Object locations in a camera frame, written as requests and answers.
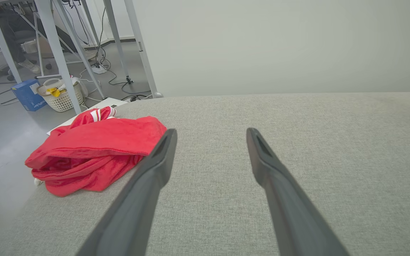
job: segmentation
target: white metal table frame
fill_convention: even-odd
[[[0,0],[0,3],[10,3],[10,0]],[[64,54],[62,52],[62,48],[60,45],[60,39],[56,31],[56,26],[55,26],[55,21],[53,19],[52,11],[51,11],[51,6],[50,6],[50,1],[47,0],[34,0],[36,3],[37,11],[39,13],[39,17],[42,20],[42,23],[44,25],[44,30],[47,35],[47,38],[49,38],[49,44],[50,48],[52,49],[53,56],[55,57],[55,61],[58,65],[58,70],[59,73],[61,74],[61,77],[64,81],[65,87],[67,89],[67,93],[69,94],[70,100],[72,101],[72,105],[74,107],[75,113],[80,114],[82,112],[80,105],[78,104],[78,99],[75,96],[75,91],[74,87],[72,85],[72,80],[70,78],[69,71],[67,69],[67,63],[64,58]],[[102,97],[104,97],[101,86],[98,84],[98,80],[95,78],[93,71],[91,70],[91,66],[88,63],[88,60],[86,60],[86,57],[83,53],[82,46],[80,45],[78,41],[77,35],[72,31],[71,29],[71,24],[69,19],[66,16],[65,9],[61,3],[61,0],[53,0],[55,6],[57,7],[57,10],[62,18],[62,21],[65,24],[65,27],[67,29],[67,32],[69,33],[75,48],[77,48],[78,54],[80,55],[81,59],[83,60],[83,63],[90,74],[91,79],[93,79],[94,84],[96,85],[96,88],[98,89],[99,93],[101,94]],[[4,55],[4,58],[7,61],[7,64],[9,65],[10,70],[12,71],[12,74],[17,81],[17,83],[21,83],[21,78],[20,74],[18,73],[18,70],[16,68],[15,62],[12,58],[12,55],[10,54],[9,48],[7,47],[7,43],[4,39],[3,32],[0,28],[0,48],[1,51]]]
[[[112,34],[113,34],[114,39],[115,39],[115,44],[117,46],[118,54],[120,55],[121,66],[122,66],[122,69],[124,70],[124,74],[126,75],[126,81],[130,84],[132,81],[129,77],[127,62],[126,62],[126,59],[124,58],[124,54],[123,54],[123,51],[122,51],[121,41],[120,41],[120,37],[119,37],[119,34],[118,34],[118,28],[117,28],[117,23],[116,23],[116,20],[115,20],[115,15],[114,15],[114,9],[112,7],[112,2],[111,2],[111,0],[103,0],[103,2],[104,2],[105,10],[107,12],[107,17],[109,18],[110,29],[112,30]],[[93,21],[91,19],[91,15],[90,15],[86,0],[81,0],[81,3],[82,3],[82,6],[83,6],[83,9],[85,11],[85,15],[88,19],[89,25],[91,26],[91,30],[93,31],[94,38],[96,39],[96,42],[98,42],[98,35],[96,34],[96,30],[94,28],[94,24],[93,24]],[[159,93],[156,90],[156,85],[154,83],[153,73],[151,72],[151,68],[150,68],[149,62],[148,62],[148,57],[146,55],[146,52],[144,51],[145,46],[144,46],[143,41],[142,41],[142,34],[140,32],[140,28],[138,27],[137,17],[135,15],[135,10],[134,10],[132,0],[125,0],[125,4],[126,4],[126,10],[127,10],[130,22],[131,22],[132,30],[134,31],[135,39],[137,41],[137,47],[138,47],[139,52],[141,52],[140,57],[142,59],[142,64],[143,64],[143,67],[145,69],[145,73],[146,73],[146,76],[147,76],[147,79],[148,79],[148,84],[149,84],[149,87],[150,87],[150,91],[153,94],[153,97],[155,97],[155,98],[163,97],[162,94]]]
[[[32,24],[28,19],[26,19],[26,17],[24,16],[24,15],[20,15],[21,16],[21,18],[23,19],[23,20],[25,20],[26,21],[26,23],[28,23],[28,25],[30,25],[35,31],[36,31],[36,43],[37,43],[37,52],[38,52],[38,55],[39,55],[39,66],[40,66],[40,68],[41,68],[41,75],[40,76],[35,76],[35,78],[36,79],[39,79],[39,78],[53,78],[53,77],[55,77],[55,76],[61,76],[60,74],[56,74],[56,75],[45,75],[44,74],[44,67],[43,67],[43,65],[42,65],[42,53],[41,53],[41,51],[39,50],[40,48],[41,48],[41,46],[40,46],[40,42],[39,42],[39,36],[42,36],[45,40],[47,40],[48,41],[48,39],[47,39],[47,37],[45,37],[41,32],[39,32],[39,29],[38,29],[38,26],[37,26],[37,18],[39,18],[40,19],[40,17],[39,17],[39,15],[36,13],[36,12],[34,12],[33,13],[33,15],[34,15],[34,24]],[[69,50],[75,57],[77,57],[78,59],[80,59],[80,56],[78,56],[64,41],[63,41],[63,39],[61,39],[60,37],[59,37],[59,40],[66,46],[66,48],[67,48],[67,50]],[[66,64],[73,64],[73,63],[83,63],[83,60],[77,60],[77,61],[73,61],[73,62],[66,62]]]

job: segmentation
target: red towel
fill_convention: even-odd
[[[25,161],[47,190],[67,196],[103,191],[149,155],[166,127],[154,117],[114,118],[115,109],[90,109],[54,129]]]

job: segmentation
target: gray fabric surface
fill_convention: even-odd
[[[352,255],[410,255],[410,93],[181,97],[136,101],[117,117],[176,128],[147,255],[277,255],[251,172],[259,129]],[[0,240],[0,255],[73,255],[128,173],[102,193],[39,187]]]

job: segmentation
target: wall baseboard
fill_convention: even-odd
[[[123,36],[120,37],[120,41],[122,43],[124,42],[135,42],[135,37],[134,36]],[[114,38],[108,38],[105,40],[101,41],[101,47],[107,46],[109,44],[112,44],[115,42]],[[83,46],[83,48],[87,49],[87,50],[96,50],[97,45],[95,44],[89,44],[88,46]]]

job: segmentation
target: white sneaker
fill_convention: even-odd
[[[41,73],[41,67],[38,66],[38,65],[33,64],[28,59],[26,59],[22,63],[18,63],[18,65],[21,65],[22,67],[29,69],[34,74],[40,74]]]

